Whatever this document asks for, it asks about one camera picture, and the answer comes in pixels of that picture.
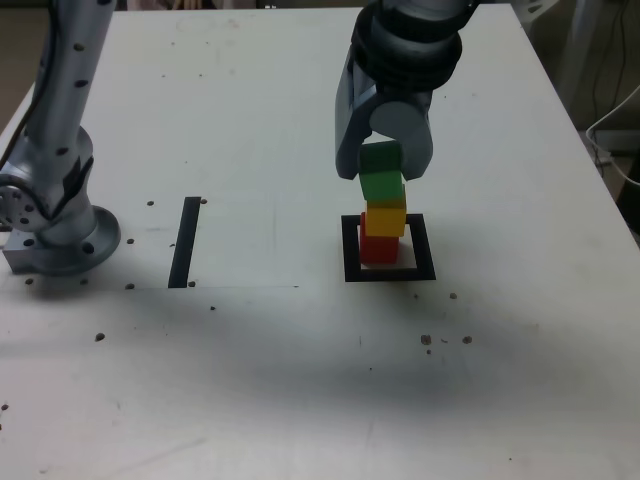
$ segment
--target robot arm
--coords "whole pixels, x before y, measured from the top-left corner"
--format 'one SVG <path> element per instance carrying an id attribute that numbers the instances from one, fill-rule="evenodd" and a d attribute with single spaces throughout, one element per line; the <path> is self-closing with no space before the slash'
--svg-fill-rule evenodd
<path id="1" fill-rule="evenodd" d="M 115 217 L 87 196 L 93 146 L 80 127 L 115 1 L 50 0 L 31 106 L 0 160 L 4 254 L 15 273 L 87 270 L 115 250 Z"/>
<path id="2" fill-rule="evenodd" d="M 431 160 L 428 112 L 462 54 L 458 30 L 479 0 L 378 0 L 358 15 L 336 95 L 336 169 L 353 179 L 372 131 L 402 149 L 402 174 L 419 178 Z"/>

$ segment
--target white table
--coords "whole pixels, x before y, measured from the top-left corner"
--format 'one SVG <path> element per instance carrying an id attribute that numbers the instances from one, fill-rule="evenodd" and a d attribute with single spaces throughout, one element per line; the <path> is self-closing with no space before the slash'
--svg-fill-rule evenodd
<path id="1" fill-rule="evenodd" d="M 356 14 L 115 16 L 83 125 L 123 242 L 31 286 L 1 262 L 3 479 L 640 478 L 640 255 L 510 7 L 463 30 L 407 188 L 438 280 L 344 283 Z"/>

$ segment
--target tower of blocks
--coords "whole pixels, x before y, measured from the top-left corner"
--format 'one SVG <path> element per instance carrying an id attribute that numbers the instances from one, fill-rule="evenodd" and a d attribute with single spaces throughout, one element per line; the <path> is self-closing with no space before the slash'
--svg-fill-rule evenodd
<path id="1" fill-rule="evenodd" d="M 360 216 L 360 263 L 390 265 L 398 259 L 404 235 L 407 200 L 400 165 L 402 149 L 397 142 L 362 145 L 360 185 L 367 202 Z"/>

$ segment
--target green cube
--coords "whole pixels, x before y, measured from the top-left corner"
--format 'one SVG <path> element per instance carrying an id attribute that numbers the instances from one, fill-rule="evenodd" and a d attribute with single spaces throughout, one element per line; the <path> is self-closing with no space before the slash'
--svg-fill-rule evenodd
<path id="1" fill-rule="evenodd" d="M 361 173 L 360 186 L 367 202 L 387 202 L 403 196 L 400 170 Z"/>
<path id="2" fill-rule="evenodd" d="M 368 143 L 360 147 L 360 173 L 400 170 L 402 147 L 396 141 Z"/>

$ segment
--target black tape strip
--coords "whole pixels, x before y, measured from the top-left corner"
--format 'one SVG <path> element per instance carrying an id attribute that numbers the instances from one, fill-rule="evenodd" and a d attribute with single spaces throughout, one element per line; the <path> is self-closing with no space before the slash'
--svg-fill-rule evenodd
<path id="1" fill-rule="evenodd" d="M 173 252 L 171 273 L 169 274 L 169 288 L 186 288 L 191 267 L 191 254 L 196 239 L 198 214 L 200 213 L 200 197 L 186 197 L 182 207 L 180 229 L 176 248 Z"/>

